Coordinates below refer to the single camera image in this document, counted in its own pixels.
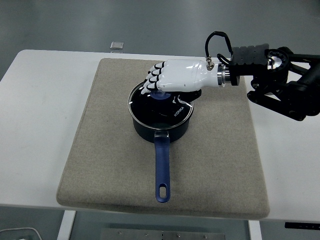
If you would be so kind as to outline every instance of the metal wrist connector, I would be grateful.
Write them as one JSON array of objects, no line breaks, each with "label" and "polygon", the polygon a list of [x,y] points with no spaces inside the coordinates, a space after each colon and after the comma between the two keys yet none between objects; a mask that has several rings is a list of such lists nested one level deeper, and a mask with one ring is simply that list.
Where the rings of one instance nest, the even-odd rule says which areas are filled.
[{"label": "metal wrist connector", "polygon": [[212,60],[211,60],[211,56],[209,55],[209,56],[207,56],[206,58],[205,58],[205,60],[206,60],[206,69],[208,70],[208,71],[211,71],[212,69],[214,69],[214,64],[213,64],[213,62],[212,62]]}]

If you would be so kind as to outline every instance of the saucepan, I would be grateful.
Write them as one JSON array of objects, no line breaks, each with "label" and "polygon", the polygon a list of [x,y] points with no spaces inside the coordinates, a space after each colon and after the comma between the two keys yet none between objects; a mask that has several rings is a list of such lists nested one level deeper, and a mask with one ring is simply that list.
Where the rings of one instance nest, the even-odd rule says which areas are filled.
[{"label": "saucepan", "polygon": [[179,99],[176,93],[152,91],[141,94],[144,82],[131,91],[128,108],[136,132],[155,147],[155,198],[166,203],[170,191],[170,143],[188,129],[194,102]]}]

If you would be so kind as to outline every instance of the felt mat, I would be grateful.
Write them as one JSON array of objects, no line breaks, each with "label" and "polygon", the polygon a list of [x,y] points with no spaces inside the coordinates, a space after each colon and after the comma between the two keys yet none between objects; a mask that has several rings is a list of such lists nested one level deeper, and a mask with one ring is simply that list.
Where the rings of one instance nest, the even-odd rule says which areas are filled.
[{"label": "felt mat", "polygon": [[155,198],[155,147],[135,131],[131,90],[161,61],[100,61],[57,190],[64,206],[127,213],[260,219],[269,204],[244,80],[202,89],[170,144],[171,198]]}]

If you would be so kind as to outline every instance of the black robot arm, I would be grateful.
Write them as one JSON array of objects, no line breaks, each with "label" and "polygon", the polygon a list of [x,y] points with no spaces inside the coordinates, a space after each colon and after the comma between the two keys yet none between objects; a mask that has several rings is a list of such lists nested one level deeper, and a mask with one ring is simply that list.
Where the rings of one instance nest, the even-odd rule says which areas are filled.
[{"label": "black robot arm", "polygon": [[[217,55],[231,85],[238,86],[240,76],[253,76],[254,90],[247,93],[250,101],[297,121],[320,113],[320,55],[294,54],[287,47],[269,49],[268,44],[231,48],[227,34],[213,32],[205,43],[208,70],[211,63],[208,43],[214,35],[225,38],[231,53],[231,60]],[[293,62],[309,63],[310,68]],[[289,71],[301,78],[287,82]]]}]

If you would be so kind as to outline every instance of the glass lid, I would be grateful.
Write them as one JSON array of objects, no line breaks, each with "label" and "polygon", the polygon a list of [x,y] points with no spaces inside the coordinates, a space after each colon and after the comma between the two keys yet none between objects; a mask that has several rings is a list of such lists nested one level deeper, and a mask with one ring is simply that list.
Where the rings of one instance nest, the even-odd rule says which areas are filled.
[{"label": "glass lid", "polygon": [[145,127],[165,130],[183,124],[193,112],[194,102],[179,99],[177,92],[153,91],[141,94],[144,83],[131,92],[128,107],[132,117]]}]

